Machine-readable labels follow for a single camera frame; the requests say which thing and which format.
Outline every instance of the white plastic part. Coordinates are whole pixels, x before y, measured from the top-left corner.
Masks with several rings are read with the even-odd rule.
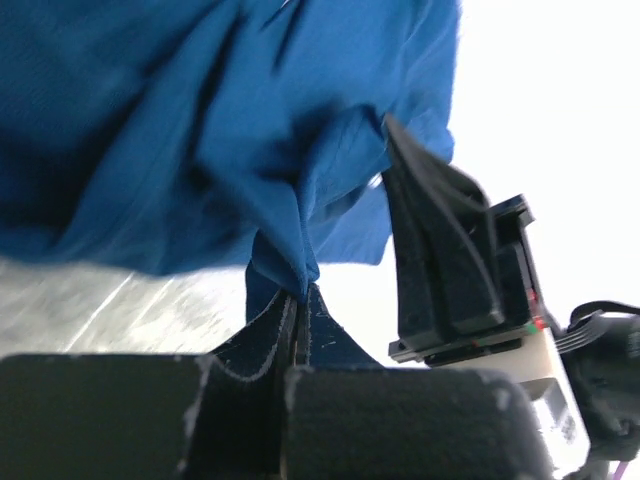
[[[579,470],[587,461],[591,445],[589,436],[549,329],[524,337],[523,346],[517,350],[465,360],[439,368],[500,370],[509,374],[520,384],[541,379],[555,379],[555,382],[550,384],[557,384],[560,387],[566,404],[560,418],[550,424],[546,397],[532,398],[540,433],[555,467],[554,477],[562,479]],[[570,435],[566,434],[567,428],[571,430]]]

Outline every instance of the metal surface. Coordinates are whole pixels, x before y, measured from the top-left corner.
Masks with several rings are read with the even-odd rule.
[[[0,357],[18,352],[205,352],[244,322],[242,269],[150,279],[0,259]]]

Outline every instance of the black foam block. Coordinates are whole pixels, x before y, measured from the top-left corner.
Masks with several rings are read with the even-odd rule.
[[[526,393],[498,372],[296,367],[285,398],[289,480],[552,478]]]

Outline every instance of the blue fabric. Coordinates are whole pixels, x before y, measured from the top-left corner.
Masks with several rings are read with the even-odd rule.
[[[319,261],[379,262],[382,117],[451,159],[457,24],[449,0],[2,0],[0,254],[251,258],[299,298]]]

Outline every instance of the black plastic mount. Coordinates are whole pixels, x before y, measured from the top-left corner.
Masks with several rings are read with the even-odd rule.
[[[389,355],[438,366],[558,330],[529,250],[533,217],[524,198],[491,207],[475,181],[425,151],[392,117],[385,123],[400,336]]]

